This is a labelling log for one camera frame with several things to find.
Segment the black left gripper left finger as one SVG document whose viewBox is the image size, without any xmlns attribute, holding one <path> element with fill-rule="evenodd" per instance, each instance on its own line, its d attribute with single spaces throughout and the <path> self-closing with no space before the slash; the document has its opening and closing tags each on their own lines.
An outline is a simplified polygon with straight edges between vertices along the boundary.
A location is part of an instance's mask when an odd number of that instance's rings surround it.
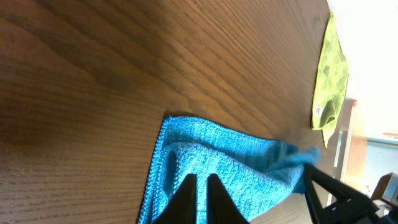
<svg viewBox="0 0 398 224">
<path fill-rule="evenodd" d="M 188 174 L 153 224 L 196 224 L 197 176 Z"/>
</svg>

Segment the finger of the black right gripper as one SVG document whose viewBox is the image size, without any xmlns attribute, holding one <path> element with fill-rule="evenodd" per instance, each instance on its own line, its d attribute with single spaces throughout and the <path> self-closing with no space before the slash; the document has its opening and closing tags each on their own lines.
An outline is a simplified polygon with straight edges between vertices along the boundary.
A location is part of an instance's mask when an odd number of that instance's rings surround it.
<svg viewBox="0 0 398 224">
<path fill-rule="evenodd" d="M 311 164 L 305 165 L 303 173 L 305 198 L 312 222 L 315 224 L 362 224 L 377 223 L 377 205 L 361 192 L 334 179 Z M 336 198 L 327 207 L 320 203 L 314 183 Z"/>
</svg>

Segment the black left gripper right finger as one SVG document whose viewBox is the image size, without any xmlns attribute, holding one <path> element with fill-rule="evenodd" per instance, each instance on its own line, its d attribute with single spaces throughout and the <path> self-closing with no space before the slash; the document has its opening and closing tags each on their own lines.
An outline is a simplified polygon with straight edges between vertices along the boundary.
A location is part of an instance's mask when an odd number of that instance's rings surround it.
<svg viewBox="0 0 398 224">
<path fill-rule="evenodd" d="M 235 206 L 220 178 L 211 174 L 207 182 L 207 224 L 248 224 Z"/>
</svg>

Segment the blue microfiber cloth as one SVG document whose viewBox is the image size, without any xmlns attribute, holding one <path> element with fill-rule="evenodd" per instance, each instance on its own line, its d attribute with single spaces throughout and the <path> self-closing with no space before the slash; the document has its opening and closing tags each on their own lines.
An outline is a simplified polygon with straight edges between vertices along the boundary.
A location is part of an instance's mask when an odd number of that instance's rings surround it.
<svg viewBox="0 0 398 224">
<path fill-rule="evenodd" d="M 250 221 L 302 194 L 305 164 L 315 165 L 317 147 L 300 151 L 284 141 L 255 138 L 189 116 L 166 118 L 155 144 L 139 223 L 165 210 L 188 174 L 197 177 L 197 223 L 207 222 L 207 179 L 216 174 L 243 217 Z"/>
</svg>

